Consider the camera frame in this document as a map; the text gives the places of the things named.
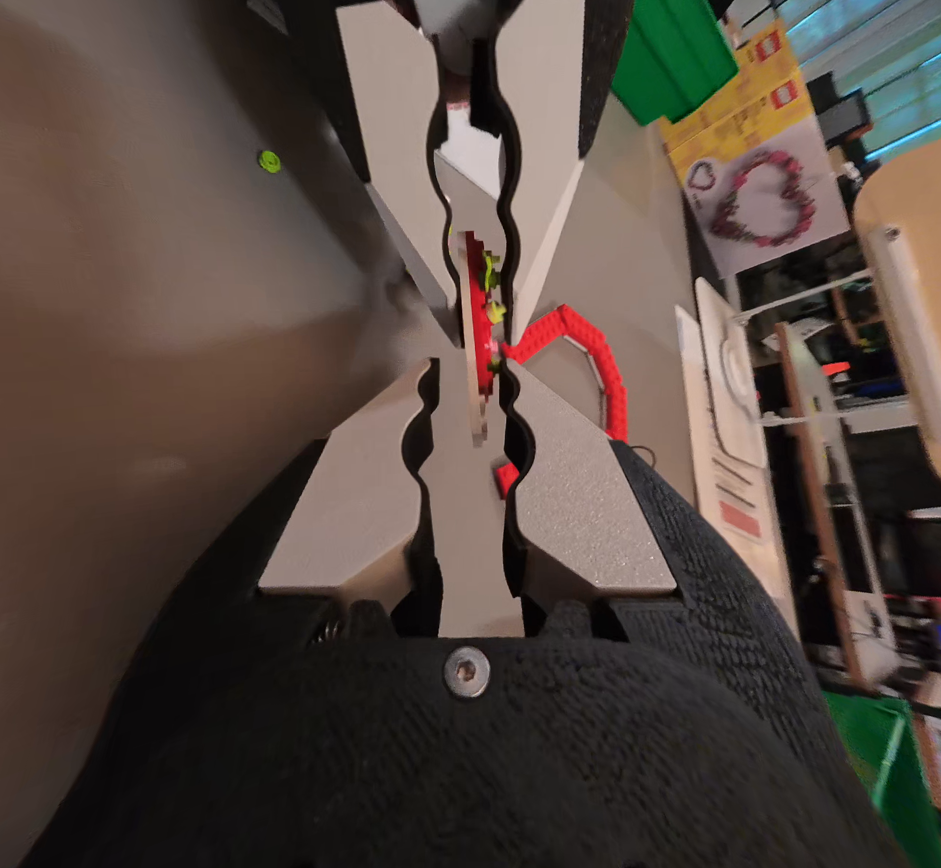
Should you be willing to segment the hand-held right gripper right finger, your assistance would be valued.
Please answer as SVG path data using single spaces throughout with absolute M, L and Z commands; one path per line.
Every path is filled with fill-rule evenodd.
M 677 582 L 605 430 L 518 361 L 500 375 L 503 567 L 535 634 L 559 603 L 674 597 Z

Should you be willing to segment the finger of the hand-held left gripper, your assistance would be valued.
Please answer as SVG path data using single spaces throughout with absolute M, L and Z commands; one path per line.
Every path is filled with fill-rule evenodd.
M 504 338 L 520 342 L 532 319 L 582 175 L 579 151 L 585 0 L 522 0 L 496 40 L 496 88 L 515 125 L 502 139 L 502 186 L 515 230 L 510 247 L 497 198 L 470 196 L 469 223 L 484 241 L 505 242 L 515 271 L 503 301 Z
M 367 192 L 430 310 L 452 311 L 456 290 L 444 250 L 450 219 L 428 147 L 441 96 L 433 45 L 386 2 L 341 6 L 336 18 Z

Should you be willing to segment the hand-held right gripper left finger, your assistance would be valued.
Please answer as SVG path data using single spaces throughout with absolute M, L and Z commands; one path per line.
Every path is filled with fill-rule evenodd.
M 409 367 L 330 434 L 260 580 L 267 595 L 312 594 L 347 612 L 375 601 L 400 634 L 435 637 L 443 599 L 421 467 L 441 363 Z

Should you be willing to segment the red and tan lego assembly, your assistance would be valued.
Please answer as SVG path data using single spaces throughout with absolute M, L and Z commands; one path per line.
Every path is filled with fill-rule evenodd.
M 488 438 L 488 404 L 500 370 L 500 335 L 507 312 L 500 292 L 502 258 L 472 231 L 450 229 L 448 245 L 458 277 L 471 441 L 481 448 Z

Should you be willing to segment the large green plastic bin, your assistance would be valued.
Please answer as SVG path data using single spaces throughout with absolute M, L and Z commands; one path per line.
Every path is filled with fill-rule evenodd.
M 708 0 L 634 0 L 611 85 L 636 123 L 676 123 L 739 72 Z

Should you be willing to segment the white instruction sheet red label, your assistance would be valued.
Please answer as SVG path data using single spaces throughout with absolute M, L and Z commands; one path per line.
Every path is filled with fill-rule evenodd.
M 675 314 L 696 508 L 756 576 L 798 639 L 790 572 L 771 506 L 770 472 L 721 449 L 700 324 L 682 307 Z

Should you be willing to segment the white board with round mark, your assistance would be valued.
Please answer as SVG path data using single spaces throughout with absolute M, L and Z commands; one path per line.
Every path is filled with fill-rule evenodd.
M 719 444 L 727 456 L 761 469 L 766 445 L 745 331 L 705 278 L 694 289 Z

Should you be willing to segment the beige round table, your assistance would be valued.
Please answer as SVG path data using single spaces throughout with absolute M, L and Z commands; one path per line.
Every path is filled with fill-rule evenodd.
M 878 225 L 896 225 L 905 233 L 911 243 L 922 279 L 928 286 L 929 310 L 939 332 L 940 341 L 939 153 L 938 143 L 924 145 L 881 166 L 865 182 L 854 202 L 853 223 L 870 270 L 867 262 L 866 237 L 868 233 Z M 900 367 L 889 333 L 888 318 L 880 304 L 874 277 L 873 280 L 891 348 Z M 901 368 L 900 373 L 908 393 Z M 914 406 L 911 401 L 910 404 L 914 415 Z M 926 449 L 921 433 L 920 438 L 935 474 L 939 475 L 940 439 L 939 454 L 935 455 Z

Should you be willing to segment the red lego arc frame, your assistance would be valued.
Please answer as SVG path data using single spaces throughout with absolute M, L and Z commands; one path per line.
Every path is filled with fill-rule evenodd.
M 500 359 L 525 363 L 558 339 L 565 339 L 586 356 L 601 398 L 606 436 L 626 443 L 629 435 L 628 391 L 606 336 L 568 305 L 531 323 L 517 345 L 500 345 Z

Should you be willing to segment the white metal rail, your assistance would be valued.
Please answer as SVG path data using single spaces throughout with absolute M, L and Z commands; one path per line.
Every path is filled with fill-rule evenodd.
M 853 274 L 848 274 L 837 279 L 831 279 L 824 284 L 819 286 L 812 287 L 809 289 L 801 290 L 797 293 L 791 294 L 789 296 L 765 303 L 758 307 L 755 307 L 751 310 L 740 311 L 731 315 L 726 323 L 733 324 L 739 327 L 744 327 L 749 321 L 753 318 L 759 316 L 762 313 L 768 312 L 770 310 L 778 310 L 784 306 L 788 306 L 793 303 L 801 302 L 808 298 L 813 298 L 823 293 L 830 292 L 834 289 L 841 289 L 847 285 L 851 285 L 855 282 L 863 281 L 865 279 L 871 279 L 873 276 L 872 271 L 868 268 L 854 272 Z

